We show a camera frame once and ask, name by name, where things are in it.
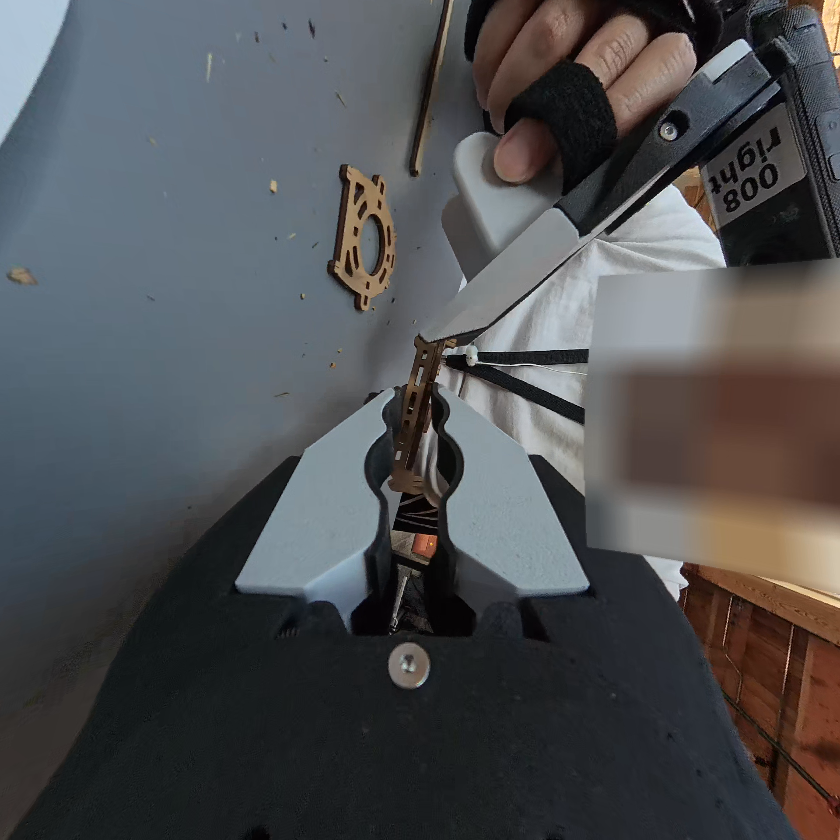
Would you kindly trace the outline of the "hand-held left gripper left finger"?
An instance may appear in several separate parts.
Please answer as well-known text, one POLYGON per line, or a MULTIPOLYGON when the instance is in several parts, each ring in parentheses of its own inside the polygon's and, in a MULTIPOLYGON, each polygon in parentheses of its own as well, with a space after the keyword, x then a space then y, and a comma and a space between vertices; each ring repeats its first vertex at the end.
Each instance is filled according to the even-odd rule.
POLYGON ((246 595, 327 602, 351 630, 391 575, 396 514, 386 487, 403 405, 389 388, 303 452, 235 581, 246 595))

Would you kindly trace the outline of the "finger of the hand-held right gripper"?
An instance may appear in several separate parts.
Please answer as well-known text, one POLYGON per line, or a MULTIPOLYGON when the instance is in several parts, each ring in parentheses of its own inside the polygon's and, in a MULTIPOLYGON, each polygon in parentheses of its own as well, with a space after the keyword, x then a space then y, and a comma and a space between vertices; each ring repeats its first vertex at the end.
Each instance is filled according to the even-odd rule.
POLYGON ((492 327, 582 247, 562 210, 547 210, 418 331, 427 343, 471 339, 492 327))

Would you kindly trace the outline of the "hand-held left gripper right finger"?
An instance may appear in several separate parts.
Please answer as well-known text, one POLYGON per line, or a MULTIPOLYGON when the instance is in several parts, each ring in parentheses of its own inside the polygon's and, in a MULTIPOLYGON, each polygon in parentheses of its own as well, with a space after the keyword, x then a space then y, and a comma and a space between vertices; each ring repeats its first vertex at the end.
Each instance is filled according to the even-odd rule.
POLYGON ((434 386, 438 454, 451 453, 441 502, 443 583, 470 607, 577 595, 589 588, 525 449, 434 386))

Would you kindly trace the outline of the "thin laser-cut wooden strip piece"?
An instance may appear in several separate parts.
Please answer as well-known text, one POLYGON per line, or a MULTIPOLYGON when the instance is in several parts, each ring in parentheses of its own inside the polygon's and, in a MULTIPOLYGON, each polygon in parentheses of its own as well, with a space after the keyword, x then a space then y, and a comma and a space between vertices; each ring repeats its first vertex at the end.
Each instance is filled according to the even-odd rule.
POLYGON ((446 349, 456 346, 455 339, 426 342, 420 336, 414 340, 415 357, 402 399, 401 424, 395 435, 395 455, 390 489, 417 496, 423 493, 424 482, 413 472, 422 437, 431 422, 429 408, 432 386, 439 374, 446 349))

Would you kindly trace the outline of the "wooden ring-shaped puzzle piece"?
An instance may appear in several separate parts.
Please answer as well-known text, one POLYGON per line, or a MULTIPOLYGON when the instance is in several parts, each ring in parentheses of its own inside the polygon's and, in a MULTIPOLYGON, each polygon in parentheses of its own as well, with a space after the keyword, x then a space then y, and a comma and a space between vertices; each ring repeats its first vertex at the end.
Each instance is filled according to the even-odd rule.
POLYGON ((342 195, 337 234, 328 273, 353 293, 354 306, 366 312, 373 298, 387 291, 396 262, 396 231, 381 175, 367 177, 349 164, 339 168, 342 195), (377 260, 366 269, 362 234, 367 222, 377 233, 377 260))

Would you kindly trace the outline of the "grey desk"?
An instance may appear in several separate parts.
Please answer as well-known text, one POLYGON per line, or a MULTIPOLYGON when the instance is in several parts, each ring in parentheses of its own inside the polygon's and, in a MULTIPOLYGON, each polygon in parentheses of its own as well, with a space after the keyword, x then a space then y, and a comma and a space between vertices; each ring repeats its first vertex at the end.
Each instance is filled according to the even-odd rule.
POLYGON ((2 714, 62 693, 133 590, 398 383, 457 291, 480 127, 455 2, 72 2, 2 148, 2 714), (368 311, 328 273, 348 164, 395 227, 368 311), (10 282, 14 266, 36 287, 10 282))

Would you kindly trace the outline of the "person's right hand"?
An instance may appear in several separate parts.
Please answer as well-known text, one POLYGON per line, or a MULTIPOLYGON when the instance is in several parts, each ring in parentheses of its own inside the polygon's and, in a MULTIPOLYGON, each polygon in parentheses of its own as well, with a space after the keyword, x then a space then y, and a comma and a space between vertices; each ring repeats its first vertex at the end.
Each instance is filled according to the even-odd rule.
POLYGON ((470 60, 476 96, 500 135, 493 165, 510 184, 529 182, 562 152, 544 121, 505 128, 513 100, 559 63, 571 60, 601 85, 622 140, 673 101, 697 58, 685 34, 654 35, 653 26, 610 2, 494 2, 478 29, 470 60))

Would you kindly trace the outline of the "person's white shirt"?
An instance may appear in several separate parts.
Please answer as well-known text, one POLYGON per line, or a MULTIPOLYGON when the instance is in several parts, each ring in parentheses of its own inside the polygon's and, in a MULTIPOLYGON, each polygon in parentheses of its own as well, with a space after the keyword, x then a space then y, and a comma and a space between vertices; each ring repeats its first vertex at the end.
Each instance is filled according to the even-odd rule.
MULTIPOLYGON (((475 345, 478 351, 517 353, 588 349, 601 277, 725 265, 716 235, 669 186, 624 225, 591 241, 475 345)), ((448 366, 437 383, 585 493, 582 425, 448 366)))

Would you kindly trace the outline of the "thin wooden stick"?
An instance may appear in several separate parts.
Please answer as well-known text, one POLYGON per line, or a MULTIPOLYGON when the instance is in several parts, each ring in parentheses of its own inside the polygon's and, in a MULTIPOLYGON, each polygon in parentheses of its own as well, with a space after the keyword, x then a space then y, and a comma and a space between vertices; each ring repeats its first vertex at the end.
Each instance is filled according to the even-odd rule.
POLYGON ((408 174, 417 179, 423 168, 424 146, 428 126, 431 123, 433 98, 438 87, 438 79, 443 65, 445 48, 448 41, 448 30, 453 14, 454 1, 443 1, 442 10, 437 25, 437 32, 432 53, 427 63, 427 71, 423 82, 422 96, 416 117, 413 141, 408 158, 408 174))

